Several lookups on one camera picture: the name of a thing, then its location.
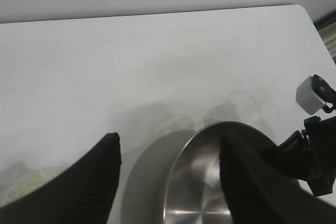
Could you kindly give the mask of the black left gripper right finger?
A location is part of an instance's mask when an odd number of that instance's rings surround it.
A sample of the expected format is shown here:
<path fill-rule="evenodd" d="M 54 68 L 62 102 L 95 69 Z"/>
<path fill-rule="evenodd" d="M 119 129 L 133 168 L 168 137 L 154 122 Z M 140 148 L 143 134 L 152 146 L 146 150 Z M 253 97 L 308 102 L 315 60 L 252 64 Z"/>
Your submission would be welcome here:
<path fill-rule="evenodd" d="M 335 223 L 335 207 L 282 176 L 235 134 L 220 140 L 219 173 L 233 223 Z"/>

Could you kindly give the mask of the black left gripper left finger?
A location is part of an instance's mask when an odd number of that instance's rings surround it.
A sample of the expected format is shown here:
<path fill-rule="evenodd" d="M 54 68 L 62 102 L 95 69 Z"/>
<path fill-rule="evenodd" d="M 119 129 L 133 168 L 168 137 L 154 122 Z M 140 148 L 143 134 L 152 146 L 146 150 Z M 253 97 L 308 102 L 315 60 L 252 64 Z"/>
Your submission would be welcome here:
<path fill-rule="evenodd" d="M 1 223 L 107 223 L 121 164 L 120 137 L 108 133 L 50 182 L 1 207 Z"/>

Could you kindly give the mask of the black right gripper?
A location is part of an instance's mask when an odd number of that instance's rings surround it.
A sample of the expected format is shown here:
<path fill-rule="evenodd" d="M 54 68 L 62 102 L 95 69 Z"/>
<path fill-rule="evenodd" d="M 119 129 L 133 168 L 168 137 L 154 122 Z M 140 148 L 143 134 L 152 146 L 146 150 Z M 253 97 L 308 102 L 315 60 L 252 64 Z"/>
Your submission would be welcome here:
<path fill-rule="evenodd" d="M 313 116 L 304 120 L 304 126 L 308 140 L 295 131 L 278 146 L 279 170 L 286 177 L 306 180 L 314 196 L 331 194 L 335 183 L 335 117 L 322 120 Z"/>

